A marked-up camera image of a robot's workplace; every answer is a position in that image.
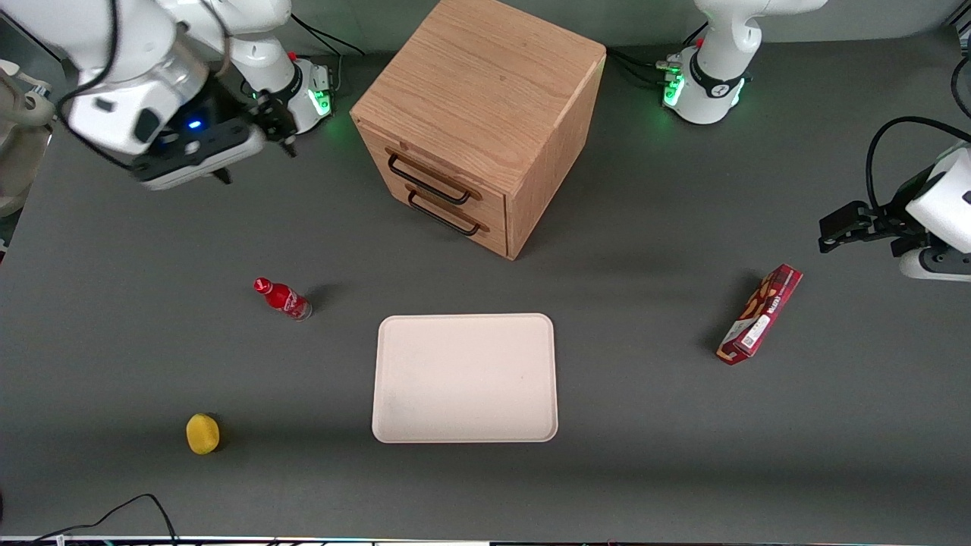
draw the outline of coca-cola bottle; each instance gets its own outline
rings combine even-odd
[[[287,285],[271,283],[268,279],[260,277],[253,282],[252,287],[263,294],[270,307],[297,322],[306,321],[314,313],[314,308],[307,298],[291,290]]]

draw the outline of bottle cap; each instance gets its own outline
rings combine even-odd
[[[260,277],[259,279],[253,281],[252,287],[259,293],[270,293],[270,290],[273,289],[273,283],[271,283],[269,279]]]

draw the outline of gray table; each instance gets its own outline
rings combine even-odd
[[[767,46],[709,127],[608,66],[512,263],[388,196],[347,114],[386,57],[348,63],[298,158],[243,161],[229,188],[148,192],[59,134],[0,266],[4,532],[153,492],[184,535],[967,544],[969,287],[904,278],[886,243],[816,247],[884,121],[968,125],[958,59],[953,32]],[[952,142],[894,131],[884,198]],[[720,363],[782,262],[806,274],[789,307],[754,360]],[[318,313],[276,315],[260,275]],[[536,311],[556,325],[552,442],[372,437],[383,318]],[[232,435],[212,457],[184,443],[201,411]],[[163,529],[144,505],[103,531]]]

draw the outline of barcode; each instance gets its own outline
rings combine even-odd
[[[762,315],[759,317],[758,320],[755,321],[755,324],[752,324],[752,329],[749,330],[749,333],[742,338],[742,345],[747,349],[754,347],[755,343],[758,341],[758,338],[762,336],[762,332],[765,331],[765,327],[768,325],[769,318],[767,316]]]

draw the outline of metal handle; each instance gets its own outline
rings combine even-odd
[[[408,194],[408,204],[411,205],[413,209],[426,214],[427,216],[431,217],[431,219],[434,220],[435,222],[438,222],[442,225],[447,225],[451,229],[458,231],[459,233],[461,233],[462,235],[465,235],[466,237],[471,237],[476,233],[479,233],[479,228],[481,228],[482,226],[479,225],[478,223],[476,223],[476,226],[473,227],[472,229],[462,229],[461,227],[455,225],[454,223],[451,223],[445,220],[444,218],[438,216],[437,214],[429,211],[428,209],[418,205],[418,203],[415,202],[416,195],[418,195],[418,192],[414,190],[412,190],[412,192]]]
[[[462,193],[462,196],[456,199],[455,197],[452,197],[452,196],[448,195],[447,193],[444,193],[443,191],[441,191],[439,189],[436,189],[436,188],[433,188],[432,186],[429,186],[428,184],[426,184],[426,183],[422,182],[421,180],[413,177],[412,175],[406,173],[405,171],[399,169],[398,167],[395,167],[394,166],[394,162],[397,161],[397,160],[398,160],[398,154],[391,154],[391,157],[389,157],[387,159],[387,168],[391,169],[391,172],[392,173],[400,176],[401,178],[407,180],[408,182],[411,182],[411,183],[417,185],[419,188],[422,188],[425,191],[428,191],[429,193],[431,193],[432,195],[438,197],[439,199],[442,199],[446,203],[451,203],[452,205],[456,205],[456,206],[462,205],[466,201],[468,201],[469,200],[469,196],[472,195],[472,192],[466,189],[465,192]]]

